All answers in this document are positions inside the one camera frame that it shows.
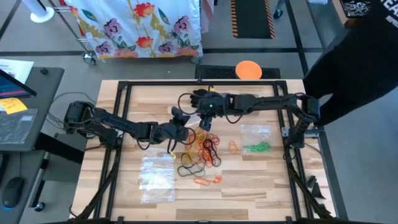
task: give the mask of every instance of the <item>plastic bag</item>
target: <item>plastic bag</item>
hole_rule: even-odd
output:
[[[322,4],[322,5],[328,4],[328,0],[308,0],[308,2],[314,4]]]
[[[271,152],[271,127],[263,125],[241,125],[243,152]]]
[[[174,201],[174,158],[165,149],[148,150],[142,158],[140,186],[141,203]]]
[[[0,144],[24,144],[36,114],[37,109],[13,114],[0,111]]]

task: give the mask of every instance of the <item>black floor mat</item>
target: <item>black floor mat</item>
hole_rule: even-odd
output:
[[[280,79],[279,68],[261,68],[261,79]],[[216,66],[216,65],[197,65],[195,71],[195,78],[202,79],[234,79],[238,78],[235,75],[234,66]]]
[[[231,13],[234,37],[275,38],[268,0],[231,0]]]

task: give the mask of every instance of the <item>computer monitor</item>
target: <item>computer monitor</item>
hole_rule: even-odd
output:
[[[31,96],[36,96],[36,92],[0,69],[0,99]]]

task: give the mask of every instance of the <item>metal pole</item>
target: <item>metal pole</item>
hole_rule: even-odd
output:
[[[64,18],[64,16],[62,15],[62,13],[57,10],[57,6],[54,4],[54,2],[52,0],[49,0],[49,3],[51,4],[51,7],[54,8],[55,12],[57,12],[57,14],[61,17],[61,20],[63,21],[63,23],[67,26],[67,28],[70,30],[70,32],[75,36],[76,40],[78,41],[78,39],[80,39],[80,37],[78,37],[75,33],[75,31],[72,29],[72,27],[69,25],[69,23],[67,22],[67,20]],[[86,46],[84,46],[84,44],[82,44],[80,41],[78,41],[78,43],[80,44],[80,46],[83,48],[84,52],[86,54],[90,54],[88,49],[86,48]]]

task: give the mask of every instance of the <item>table leg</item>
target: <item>table leg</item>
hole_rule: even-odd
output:
[[[279,19],[284,13],[282,10],[282,6],[286,3],[286,0],[278,0],[278,4],[276,5],[274,19]]]
[[[85,155],[83,151],[62,143],[44,133],[39,134],[35,149],[44,150],[78,164],[83,162],[83,156]]]

